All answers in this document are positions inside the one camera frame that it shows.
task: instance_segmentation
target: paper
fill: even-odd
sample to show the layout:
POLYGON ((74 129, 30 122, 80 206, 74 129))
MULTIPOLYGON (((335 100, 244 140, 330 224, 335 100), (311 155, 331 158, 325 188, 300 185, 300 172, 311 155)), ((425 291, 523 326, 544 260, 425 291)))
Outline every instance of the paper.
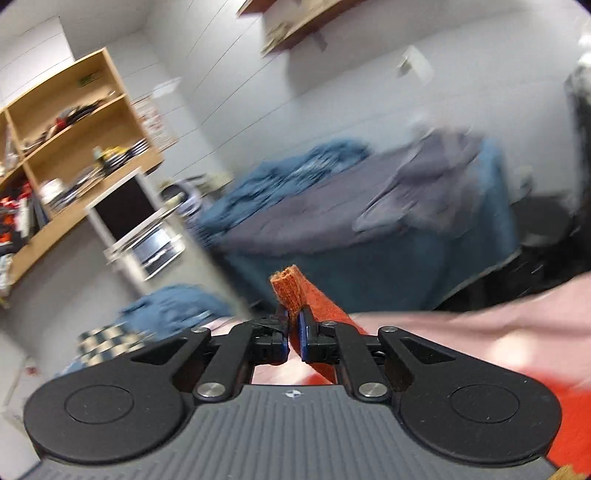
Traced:
POLYGON ((178 139, 170 132, 158 113, 158 108, 151 95, 136 100, 133 105, 138 113, 139 121, 142 122, 158 151, 162 152, 177 142, 178 139))

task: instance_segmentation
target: wall shelf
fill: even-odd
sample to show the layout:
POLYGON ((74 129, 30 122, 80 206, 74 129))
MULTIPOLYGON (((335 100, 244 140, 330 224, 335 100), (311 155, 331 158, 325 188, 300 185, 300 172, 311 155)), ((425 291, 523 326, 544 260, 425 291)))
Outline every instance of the wall shelf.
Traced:
POLYGON ((263 14, 270 9, 277 0, 246 0, 237 15, 263 14))
POLYGON ((286 33, 286 35, 277 42, 273 48, 265 54, 275 53, 283 50, 289 50, 304 40, 308 35, 318 31, 327 23, 333 21, 340 14, 356 7, 365 0, 325 0, 320 8, 312 10, 302 20, 296 22, 286 33))
POLYGON ((84 168, 94 165, 93 149, 97 146, 128 148, 142 138, 150 144, 148 150, 92 186, 62 211, 53 213, 44 206, 50 221, 13 256, 9 272, 12 285, 86 217, 85 207, 91 200, 136 168, 148 173, 163 161, 140 123, 106 49, 75 62, 0 111, 0 134, 7 128, 11 129, 20 162, 0 179, 0 187, 6 190, 16 186, 16 182, 28 180, 38 197, 43 182, 60 179, 69 184, 84 168), (23 154, 24 139, 38 138, 66 109, 109 97, 113 99, 28 156, 23 154))

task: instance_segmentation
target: metal screw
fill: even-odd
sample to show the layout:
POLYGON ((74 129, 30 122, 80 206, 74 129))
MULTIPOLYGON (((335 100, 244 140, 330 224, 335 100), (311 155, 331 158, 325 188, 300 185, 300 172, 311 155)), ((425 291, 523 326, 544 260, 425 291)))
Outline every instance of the metal screw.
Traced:
POLYGON ((383 383, 367 382, 359 387, 359 393, 366 398, 378 398, 388 393, 388 389, 383 383))
POLYGON ((217 382, 204 383, 197 388, 197 393, 205 398, 220 397, 225 391, 226 387, 217 382))

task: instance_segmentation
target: white wall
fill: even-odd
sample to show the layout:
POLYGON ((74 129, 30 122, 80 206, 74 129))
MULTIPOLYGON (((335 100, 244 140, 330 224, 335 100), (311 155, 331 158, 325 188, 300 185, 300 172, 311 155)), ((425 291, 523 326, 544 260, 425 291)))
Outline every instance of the white wall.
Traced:
POLYGON ((137 298, 107 265, 104 246, 84 220, 27 275, 0 310, 0 326, 33 356, 45 378, 70 364, 82 332, 113 323, 137 298))
MULTIPOLYGON (((159 83, 172 78, 142 32, 120 38, 108 44, 107 49, 133 100, 143 97, 159 83)), ((207 156, 211 152, 209 143, 197 129, 197 122, 181 92, 176 91, 158 99, 157 105, 178 142, 164 151, 164 162, 152 177, 156 180, 167 177, 186 178, 225 171, 220 162, 207 156)))
POLYGON ((331 137, 377 150, 408 138, 416 114, 501 140, 508 171, 534 167, 543 190, 573 189, 576 148, 563 82, 588 15, 574 0, 368 0, 280 55, 264 32, 291 0, 236 18, 243 0, 161 0, 145 29, 199 125, 201 150, 233 171, 331 137), (435 79, 396 78, 405 46, 435 79))
POLYGON ((0 107, 74 62, 58 17, 0 46, 0 107))

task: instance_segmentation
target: clutter on shelf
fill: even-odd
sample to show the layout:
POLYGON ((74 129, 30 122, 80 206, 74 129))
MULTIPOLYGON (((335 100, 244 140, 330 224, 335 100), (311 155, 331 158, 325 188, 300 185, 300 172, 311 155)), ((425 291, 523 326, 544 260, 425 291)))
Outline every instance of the clutter on shelf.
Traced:
POLYGON ((82 170, 69 185, 61 179, 53 179, 41 185, 41 199, 54 212, 61 212, 65 207, 84 195, 106 176, 124 166, 132 158, 141 155, 150 144, 143 138, 129 148, 114 147, 106 150, 93 149, 95 163, 82 170))
POLYGON ((16 182, 0 199, 0 296, 9 292, 12 256, 49 222, 28 180, 16 182))
POLYGON ((115 90, 112 90, 109 92, 107 97, 101 98, 94 103, 90 103, 88 105, 77 105, 72 108, 67 108, 35 140, 24 140, 22 146, 23 153, 26 156, 31 155, 35 150, 37 150, 48 140, 55 137, 62 130, 65 130, 67 127, 75 124, 78 120, 81 120, 86 115, 90 115, 92 112, 97 110, 97 108, 103 106, 106 103, 109 103, 118 96, 119 93, 115 90))
POLYGON ((18 153, 12 140, 12 134, 9 128, 6 129, 6 148, 4 149, 4 158, 1 159, 0 177, 3 177, 18 165, 18 153))

